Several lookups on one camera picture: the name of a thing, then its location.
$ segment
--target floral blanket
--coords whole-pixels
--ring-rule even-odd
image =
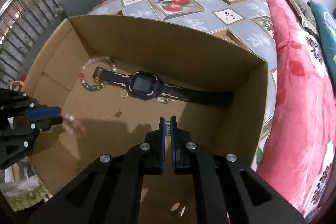
[[[335,153],[336,107],[318,41],[285,0],[266,0],[278,56],[272,130],[258,174],[305,217],[313,214]]]

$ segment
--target cardboard box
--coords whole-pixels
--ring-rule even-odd
[[[109,85],[85,90],[78,78],[94,56],[108,55],[121,72],[155,72],[173,85],[233,91],[231,105],[205,106],[181,101],[160,104],[121,97]],[[85,72],[93,84],[96,63]],[[38,176],[55,194],[102,154],[121,155],[156,130],[160,117],[176,115],[178,127],[213,154],[235,153],[251,164],[263,128],[268,64],[220,38],[162,21],[123,16],[80,16],[63,21],[38,54],[23,91],[38,103],[59,106],[81,119],[88,134],[76,137],[60,126],[41,133],[30,156]],[[145,176],[139,223],[196,223],[191,176],[176,176],[166,138],[165,174]],[[185,206],[182,218],[172,207]]]

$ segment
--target watch screen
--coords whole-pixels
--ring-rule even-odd
[[[155,78],[148,75],[137,75],[134,84],[132,86],[133,90],[143,91],[148,93],[152,92],[152,84],[155,82]]]

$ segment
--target blue gripper pad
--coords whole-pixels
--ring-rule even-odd
[[[33,109],[32,111],[28,112],[25,116],[29,121],[33,122],[33,121],[53,118],[60,114],[61,114],[61,109],[57,106],[55,107],[41,106],[41,107],[37,107]]]
[[[171,165],[173,167],[173,172],[176,170],[175,162],[175,140],[174,140],[174,123],[173,117],[170,117],[170,147],[171,147]]]
[[[165,143],[166,143],[166,120],[163,119],[163,126],[161,130],[161,172],[165,170]]]

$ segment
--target gold ring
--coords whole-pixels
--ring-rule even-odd
[[[121,95],[121,97],[126,98],[128,96],[128,91],[123,90],[120,95]]]

